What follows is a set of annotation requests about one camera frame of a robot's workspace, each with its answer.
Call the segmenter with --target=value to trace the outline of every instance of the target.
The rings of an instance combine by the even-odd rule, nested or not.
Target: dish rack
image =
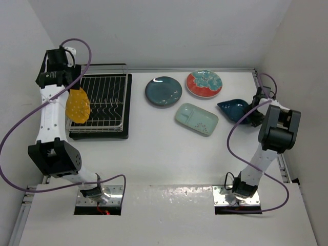
[[[132,83],[127,65],[95,64],[88,71],[91,73],[82,77],[80,87],[90,101],[90,116],[84,124],[67,119],[69,136],[74,140],[101,137],[127,139]]]

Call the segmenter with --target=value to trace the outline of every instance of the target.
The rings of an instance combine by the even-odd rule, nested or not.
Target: yellow plate
[[[90,101],[86,92],[70,89],[70,94],[66,102],[66,115],[74,123],[85,123],[90,116]]]

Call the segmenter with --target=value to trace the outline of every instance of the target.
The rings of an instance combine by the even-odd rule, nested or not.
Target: white table
[[[132,73],[128,140],[79,140],[70,143],[81,153],[83,165],[102,178],[123,173],[127,192],[121,216],[73,215],[77,188],[36,194],[20,245],[316,245],[297,185],[288,184],[290,202],[264,215],[215,215],[211,186],[245,164],[229,154],[227,135],[232,127],[216,104],[241,98],[250,102],[256,92],[251,72],[218,72],[223,89],[202,100],[185,87],[189,72]],[[170,76],[181,82],[177,104],[158,109],[145,98],[151,79]],[[183,103],[195,104],[219,116],[214,133],[204,137],[175,122]],[[259,128],[239,127],[232,149],[250,160]],[[277,162],[268,173],[282,180]],[[66,184],[51,179],[44,187]],[[284,189],[267,178],[259,194],[263,208],[284,201]]]

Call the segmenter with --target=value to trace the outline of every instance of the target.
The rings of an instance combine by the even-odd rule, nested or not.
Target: rack wire
[[[123,131],[128,68],[126,64],[119,65],[123,74],[97,73],[82,77],[80,87],[88,96],[91,111],[84,124],[67,120],[66,128],[70,133]]]

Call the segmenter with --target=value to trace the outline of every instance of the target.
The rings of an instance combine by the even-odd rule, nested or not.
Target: gray wall
[[[53,48],[41,23],[25,0],[0,2],[0,138],[25,114],[40,104],[35,84],[46,49]],[[41,180],[27,155],[35,142],[39,115],[33,116],[8,139],[1,166],[15,184],[26,187]],[[0,179],[0,245],[7,245],[21,207],[23,192]]]
[[[302,112],[293,149],[286,152],[319,245],[328,245],[328,1],[294,0],[262,70],[278,82],[278,100]]]
[[[86,40],[94,63],[254,67],[291,0],[29,0],[55,45]],[[85,48],[78,61],[85,63]]]

